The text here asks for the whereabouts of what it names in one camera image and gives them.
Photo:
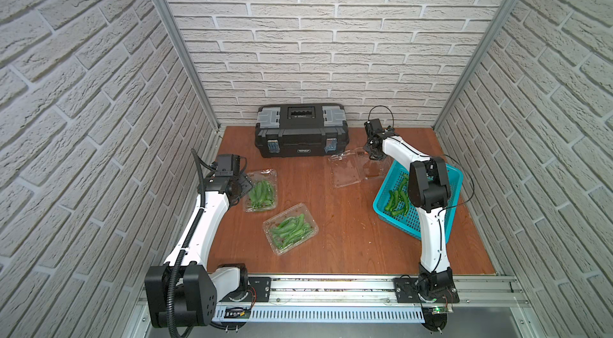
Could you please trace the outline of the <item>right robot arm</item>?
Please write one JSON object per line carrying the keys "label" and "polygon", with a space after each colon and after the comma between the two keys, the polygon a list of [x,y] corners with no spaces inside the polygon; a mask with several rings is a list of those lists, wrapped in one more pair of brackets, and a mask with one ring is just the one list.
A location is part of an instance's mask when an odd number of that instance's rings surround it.
{"label": "right robot arm", "polygon": [[444,159],[427,155],[409,145],[379,119],[364,123],[365,150],[371,159],[389,156],[409,172],[407,195],[418,213],[421,227],[419,277],[414,288],[427,303],[459,301],[446,251],[445,215],[451,186]]}

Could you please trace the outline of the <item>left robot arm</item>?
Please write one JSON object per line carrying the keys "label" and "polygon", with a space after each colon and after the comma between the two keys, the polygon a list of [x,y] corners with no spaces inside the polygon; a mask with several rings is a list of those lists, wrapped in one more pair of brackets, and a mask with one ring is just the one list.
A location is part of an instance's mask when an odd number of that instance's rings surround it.
{"label": "left robot arm", "polygon": [[197,326],[213,325],[216,305],[224,297],[254,297],[247,268],[226,264],[207,271],[208,256],[219,225],[231,207],[253,187],[246,159],[222,154],[207,164],[192,153],[198,177],[195,209],[172,252],[145,275],[151,323],[171,337],[186,337]]}

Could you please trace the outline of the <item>green peppers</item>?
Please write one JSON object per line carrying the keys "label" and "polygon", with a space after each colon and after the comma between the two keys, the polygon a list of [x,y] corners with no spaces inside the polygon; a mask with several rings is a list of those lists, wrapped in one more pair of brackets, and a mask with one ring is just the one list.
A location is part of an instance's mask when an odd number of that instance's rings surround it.
{"label": "green peppers", "polygon": [[400,181],[397,189],[394,191],[390,191],[390,200],[386,204],[385,211],[392,218],[408,214],[411,205],[407,193],[408,183],[408,175],[402,175],[402,180]]}

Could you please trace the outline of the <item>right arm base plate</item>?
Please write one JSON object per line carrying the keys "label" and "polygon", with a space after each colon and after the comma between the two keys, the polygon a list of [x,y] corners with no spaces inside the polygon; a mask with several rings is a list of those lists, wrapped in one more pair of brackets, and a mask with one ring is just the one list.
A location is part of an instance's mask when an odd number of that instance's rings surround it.
{"label": "right arm base plate", "polygon": [[453,280],[400,276],[393,279],[397,302],[401,304],[457,304],[458,290]]}

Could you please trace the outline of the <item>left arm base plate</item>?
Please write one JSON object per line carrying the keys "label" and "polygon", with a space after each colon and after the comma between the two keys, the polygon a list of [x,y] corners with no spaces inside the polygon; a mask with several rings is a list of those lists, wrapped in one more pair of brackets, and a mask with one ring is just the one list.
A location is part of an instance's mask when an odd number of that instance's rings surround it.
{"label": "left arm base plate", "polygon": [[265,303],[270,300],[272,278],[250,275],[247,285],[239,290],[239,295],[246,295],[247,302]]}

